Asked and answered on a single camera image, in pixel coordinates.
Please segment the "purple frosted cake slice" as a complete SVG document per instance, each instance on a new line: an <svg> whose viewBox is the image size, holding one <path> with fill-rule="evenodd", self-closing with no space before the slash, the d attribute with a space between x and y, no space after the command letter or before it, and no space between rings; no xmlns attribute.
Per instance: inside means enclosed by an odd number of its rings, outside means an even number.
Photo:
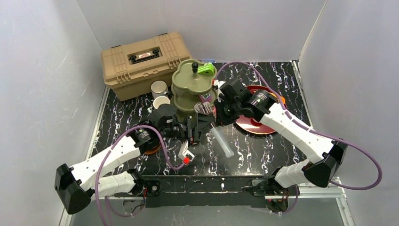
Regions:
<svg viewBox="0 0 399 226"><path fill-rule="evenodd" d="M210 93L199 95L199 97L203 103L205 102L212 103L212 95Z"/></svg>

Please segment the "red round lacquer tray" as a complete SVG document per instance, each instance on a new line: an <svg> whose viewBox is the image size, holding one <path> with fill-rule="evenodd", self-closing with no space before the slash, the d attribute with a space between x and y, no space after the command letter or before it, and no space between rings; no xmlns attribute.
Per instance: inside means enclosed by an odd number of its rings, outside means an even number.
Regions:
<svg viewBox="0 0 399 226"><path fill-rule="evenodd" d="M254 94L258 89L263 89L266 91L269 91L269 89L265 86L259 86L259 85L248 85L246 86L247 89L251 91L252 94ZM286 106L286 100L284 97L282 97L283 103ZM250 134L255 134L255 135L267 135L267 134L272 134L275 133L275 130L272 128L265 126L257 121L255 121L252 118L246 118L244 115L241 115L237 120L236 124L238 127L243 129L244 131L250 133Z"/></svg>

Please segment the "green cube sweet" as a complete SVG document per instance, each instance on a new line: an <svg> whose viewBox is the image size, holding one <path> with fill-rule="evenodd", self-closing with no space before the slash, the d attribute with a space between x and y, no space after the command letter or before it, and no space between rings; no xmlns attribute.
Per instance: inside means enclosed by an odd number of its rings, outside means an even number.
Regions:
<svg viewBox="0 0 399 226"><path fill-rule="evenodd" d="M215 74L215 67L212 63L206 63L201 65L197 69L197 74L201 75L214 75Z"/></svg>

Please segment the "green three-tier serving stand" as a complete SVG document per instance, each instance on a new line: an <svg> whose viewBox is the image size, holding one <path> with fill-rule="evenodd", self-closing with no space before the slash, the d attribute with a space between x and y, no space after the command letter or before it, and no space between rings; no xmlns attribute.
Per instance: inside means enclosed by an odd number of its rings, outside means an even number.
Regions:
<svg viewBox="0 0 399 226"><path fill-rule="evenodd" d="M202 103L199 95L210 93L212 95L212 103L210 104L214 107L216 91L212 86L217 69L214 66L214 75L197 74L198 67L204 64L206 63L195 59L184 60L172 75L171 91L173 97L171 104L177 109L176 115L179 121L183 121L187 116L194 116L196 113L194 105L198 102Z"/></svg>

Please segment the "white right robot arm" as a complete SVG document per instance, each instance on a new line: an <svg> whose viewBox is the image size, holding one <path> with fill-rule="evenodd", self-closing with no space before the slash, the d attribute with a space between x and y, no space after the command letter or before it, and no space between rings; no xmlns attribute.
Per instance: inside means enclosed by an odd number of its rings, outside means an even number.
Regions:
<svg viewBox="0 0 399 226"><path fill-rule="evenodd" d="M346 144L313 134L304 122L288 117L281 99L272 92L258 89L252 93L238 79L214 80L214 86L218 126L232 124L243 115L273 129L305 154L304 161L275 170L268 178L268 186L282 189L301 183L329 185L341 165Z"/></svg>

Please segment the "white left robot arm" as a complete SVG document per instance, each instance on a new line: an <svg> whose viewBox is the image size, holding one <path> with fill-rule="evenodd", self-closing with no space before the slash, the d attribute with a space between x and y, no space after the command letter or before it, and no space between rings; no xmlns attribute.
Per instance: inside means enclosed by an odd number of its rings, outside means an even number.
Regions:
<svg viewBox="0 0 399 226"><path fill-rule="evenodd" d="M117 193L144 195L154 183L144 180L136 169L114 176L107 176L107 173L156 147L162 148L167 164L172 168L164 138L181 141L179 158L183 163L175 168L181 169L195 158L188 147L200 141L202 132L214 119L212 114L195 113L179 122L176 109L171 105L161 104L97 155L72 166L65 163L60 165L56 169L54 188L65 210L68 214L75 214L85 209L93 200Z"/></svg>

